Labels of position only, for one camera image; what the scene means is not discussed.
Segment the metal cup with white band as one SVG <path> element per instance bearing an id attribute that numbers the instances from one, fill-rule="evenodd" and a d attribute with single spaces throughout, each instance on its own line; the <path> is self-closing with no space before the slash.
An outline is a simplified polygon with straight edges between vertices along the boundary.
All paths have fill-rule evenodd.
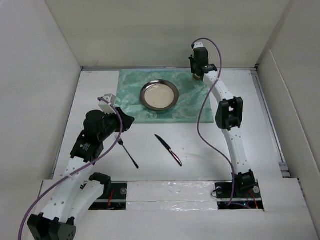
<path id="1" fill-rule="evenodd" d="M 196 81 L 203 81 L 203 78 L 201 76 L 197 76 L 196 74 L 193 74 L 192 77 Z"/>

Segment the black metal fork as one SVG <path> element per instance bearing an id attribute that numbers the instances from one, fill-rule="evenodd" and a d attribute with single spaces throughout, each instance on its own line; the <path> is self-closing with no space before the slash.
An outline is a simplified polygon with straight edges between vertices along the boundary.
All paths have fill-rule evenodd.
<path id="1" fill-rule="evenodd" d="M 131 154 L 129 153 L 129 151 L 126 149 L 126 147 L 124 146 L 124 142 L 121 138 L 118 139 L 118 144 L 121 145 L 123 147 L 123 149 L 125 150 L 125 152 L 128 154 L 129 158 L 131 159 L 132 163 L 134 164 L 134 166 L 139 169 L 139 165 L 137 164 L 137 162 L 133 159 L 133 157 L 131 156 Z"/>

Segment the green patterned cloth placemat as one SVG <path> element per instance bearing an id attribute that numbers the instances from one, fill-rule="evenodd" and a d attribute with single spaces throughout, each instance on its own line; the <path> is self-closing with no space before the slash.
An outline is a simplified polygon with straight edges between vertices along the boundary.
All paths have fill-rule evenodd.
<path id="1" fill-rule="evenodd" d="M 165 111 L 148 109 L 140 100 L 143 86 L 150 81 L 166 80 L 174 84 L 179 92 L 176 105 Z M 119 72 L 115 106 L 136 124 L 180 124 L 196 123 L 209 89 L 201 81 L 195 81 L 188 70 Z"/>

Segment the round plate with dark rim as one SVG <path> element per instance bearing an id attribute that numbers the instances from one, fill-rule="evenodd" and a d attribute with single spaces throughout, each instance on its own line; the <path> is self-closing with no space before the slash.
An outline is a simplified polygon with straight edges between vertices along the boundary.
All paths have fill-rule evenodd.
<path id="1" fill-rule="evenodd" d="M 139 94 L 142 104 L 150 110 L 166 111 L 174 107 L 179 100 L 178 88 L 163 79 L 146 83 Z"/>

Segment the black handled table knife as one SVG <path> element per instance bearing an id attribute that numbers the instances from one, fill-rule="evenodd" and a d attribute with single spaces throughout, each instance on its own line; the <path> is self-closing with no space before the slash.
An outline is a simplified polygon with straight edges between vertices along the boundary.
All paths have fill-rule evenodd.
<path id="1" fill-rule="evenodd" d="M 165 147 L 165 149 L 170 153 L 170 155 L 175 159 L 175 161 L 179 164 L 180 167 L 183 166 L 182 161 L 179 159 L 179 157 L 173 152 L 172 148 L 157 134 L 155 134 L 155 137 L 160 141 L 160 143 Z"/>

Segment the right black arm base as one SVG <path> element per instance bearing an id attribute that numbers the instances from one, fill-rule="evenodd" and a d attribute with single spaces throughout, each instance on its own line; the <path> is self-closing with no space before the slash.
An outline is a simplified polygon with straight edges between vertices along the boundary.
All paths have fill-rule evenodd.
<path id="1" fill-rule="evenodd" d="M 258 182 L 244 192 L 234 190 L 232 202 L 229 205 L 232 193 L 231 181 L 218 181 L 214 183 L 211 196 L 217 202 L 218 210 L 263 210 L 261 191 Z"/>

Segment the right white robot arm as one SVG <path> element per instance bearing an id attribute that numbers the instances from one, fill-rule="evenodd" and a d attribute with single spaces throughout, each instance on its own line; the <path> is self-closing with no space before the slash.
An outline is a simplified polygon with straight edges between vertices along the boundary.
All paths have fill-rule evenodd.
<path id="1" fill-rule="evenodd" d="M 243 99 L 232 94 L 219 75 L 213 75 L 213 72 L 220 74 L 221 70 L 209 63 L 209 52 L 203 44 L 197 42 L 191 47 L 193 50 L 193 55 L 189 57 L 191 73 L 209 87 L 209 93 L 213 94 L 218 103 L 215 122 L 221 129 L 229 150 L 232 164 L 231 195 L 243 197 L 256 184 L 241 136 Z"/>

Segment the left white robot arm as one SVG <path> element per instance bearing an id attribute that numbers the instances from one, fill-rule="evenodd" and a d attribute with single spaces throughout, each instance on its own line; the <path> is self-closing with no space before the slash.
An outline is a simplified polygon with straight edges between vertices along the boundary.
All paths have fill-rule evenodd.
<path id="1" fill-rule="evenodd" d="M 112 191 L 111 177 L 93 172 L 95 160 L 106 155 L 104 140 L 127 131 L 134 117 L 119 107 L 111 113 L 89 111 L 71 152 L 63 178 L 52 186 L 54 193 L 39 214 L 31 214 L 27 226 L 35 240 L 72 240 L 77 225 L 98 198 Z"/>

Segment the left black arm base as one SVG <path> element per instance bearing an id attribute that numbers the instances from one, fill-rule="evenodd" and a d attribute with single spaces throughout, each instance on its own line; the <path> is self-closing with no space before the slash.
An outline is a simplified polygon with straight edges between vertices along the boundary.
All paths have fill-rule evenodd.
<path id="1" fill-rule="evenodd" d="M 128 183 L 116 181 L 111 185 L 110 194 L 98 198 L 89 210 L 122 211 L 126 210 Z"/>

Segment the aluminium table edge rail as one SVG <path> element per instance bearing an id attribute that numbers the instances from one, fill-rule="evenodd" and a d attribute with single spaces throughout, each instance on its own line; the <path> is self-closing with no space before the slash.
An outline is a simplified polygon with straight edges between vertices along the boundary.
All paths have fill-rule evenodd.
<path id="1" fill-rule="evenodd" d="M 270 110 L 269 110 L 269 107 L 268 107 L 268 104 L 267 104 L 267 101 L 266 101 L 266 98 L 265 98 L 265 95 L 264 95 L 264 92 L 263 92 L 263 89 L 262 89 L 262 86 L 260 83 L 258 72 L 255 68 L 253 68 L 250 72 L 251 72 L 252 81 L 254 83 L 255 90 L 256 90 L 256 93 L 257 93 L 257 96 L 258 96 L 258 99 L 260 102 L 260 106 L 261 106 L 261 109 L 263 112 L 263 116 L 264 116 L 264 119 L 265 119 L 265 122 L 267 125 L 269 136 L 270 136 L 270 139 L 272 142 L 272 146 L 274 149 L 273 152 L 275 153 L 275 156 L 276 156 L 275 159 L 278 162 L 282 177 L 285 179 L 290 179 L 292 176 L 291 176 L 291 173 L 290 173 L 289 168 L 287 166 L 286 159 L 284 157 L 282 147 L 279 142 L 279 138 L 278 138 L 278 135 L 277 135 L 277 132 L 276 132 L 276 129 L 275 129 L 272 117 L 271 117 L 271 113 L 270 113 Z"/>

